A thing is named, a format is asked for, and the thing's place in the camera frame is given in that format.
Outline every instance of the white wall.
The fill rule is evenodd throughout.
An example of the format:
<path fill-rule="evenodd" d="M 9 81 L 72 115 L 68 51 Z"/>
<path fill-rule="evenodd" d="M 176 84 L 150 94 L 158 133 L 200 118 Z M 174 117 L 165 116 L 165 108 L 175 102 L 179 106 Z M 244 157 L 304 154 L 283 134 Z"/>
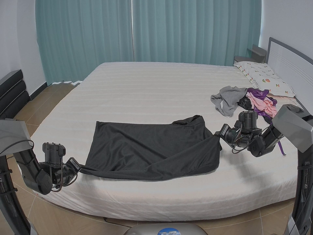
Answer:
<path fill-rule="evenodd" d="M 31 95 L 45 83 L 35 23 L 35 0 L 0 0 L 0 78 L 21 69 Z"/>
<path fill-rule="evenodd" d="M 313 58 L 313 0 L 262 0 L 261 48 L 269 37 Z"/>

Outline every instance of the pillow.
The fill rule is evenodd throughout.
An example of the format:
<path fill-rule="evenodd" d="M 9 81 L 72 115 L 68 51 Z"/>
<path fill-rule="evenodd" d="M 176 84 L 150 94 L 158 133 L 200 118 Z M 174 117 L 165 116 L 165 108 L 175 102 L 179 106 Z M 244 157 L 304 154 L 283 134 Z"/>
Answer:
<path fill-rule="evenodd" d="M 277 76 L 268 64 L 242 61 L 234 66 L 241 70 L 257 89 L 269 90 L 269 93 L 275 96 L 295 96 L 292 88 Z"/>

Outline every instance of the white headboard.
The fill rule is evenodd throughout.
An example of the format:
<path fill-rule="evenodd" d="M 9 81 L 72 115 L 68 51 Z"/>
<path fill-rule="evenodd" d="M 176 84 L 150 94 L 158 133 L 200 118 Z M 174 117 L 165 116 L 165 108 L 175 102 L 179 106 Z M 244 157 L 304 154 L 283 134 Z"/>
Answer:
<path fill-rule="evenodd" d="M 313 115 L 313 60 L 270 37 L 265 62 L 292 87 L 297 101 Z"/>

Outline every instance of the floor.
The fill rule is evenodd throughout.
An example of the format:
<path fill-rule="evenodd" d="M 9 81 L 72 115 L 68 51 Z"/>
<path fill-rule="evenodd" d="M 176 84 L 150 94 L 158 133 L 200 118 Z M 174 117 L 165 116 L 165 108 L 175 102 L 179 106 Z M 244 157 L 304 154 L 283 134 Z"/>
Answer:
<path fill-rule="evenodd" d="M 29 134 L 32 136 L 45 117 L 74 87 L 74 85 L 67 83 L 50 85 L 33 101 L 30 101 L 15 118 L 26 122 Z M 15 187 L 18 188 L 18 199 L 39 235 L 123 235 L 128 229 L 123 226 L 108 224 L 103 217 L 72 211 L 45 201 L 26 187 L 14 157 L 7 161 L 9 168 L 13 170 L 11 177 Z M 290 199 L 235 217 L 200 220 L 193 221 L 193 223 L 202 227 L 210 235 L 270 235 L 272 233 L 281 235 L 284 233 L 293 205 L 294 199 Z M 147 223 L 143 221 L 107 220 L 128 226 Z M 13 234 L 1 212 L 0 234 Z"/>

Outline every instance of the white bed sheet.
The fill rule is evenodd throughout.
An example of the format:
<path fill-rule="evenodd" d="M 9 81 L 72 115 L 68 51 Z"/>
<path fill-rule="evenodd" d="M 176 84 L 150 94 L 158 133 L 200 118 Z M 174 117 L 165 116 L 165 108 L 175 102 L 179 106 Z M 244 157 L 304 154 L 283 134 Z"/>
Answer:
<path fill-rule="evenodd" d="M 251 87 L 232 66 L 183 63 L 116 62 L 99 65 L 73 89 L 41 123 L 32 136 L 34 152 L 44 161 L 41 144 L 61 143 L 67 161 L 84 164 L 96 121 L 167 124 L 202 115 L 214 133 L 233 117 L 217 112 L 210 101 L 224 86 Z M 291 103 L 278 98 L 278 108 Z M 267 123 L 258 119 L 258 127 Z M 86 214 L 131 220 L 187 221 L 241 214 L 295 197 L 297 150 L 281 140 L 285 157 L 276 146 L 255 158 L 248 151 L 237 155 L 221 140 L 220 165 L 208 174 L 167 181 L 113 180 L 79 174 L 77 181 L 46 200 Z"/>

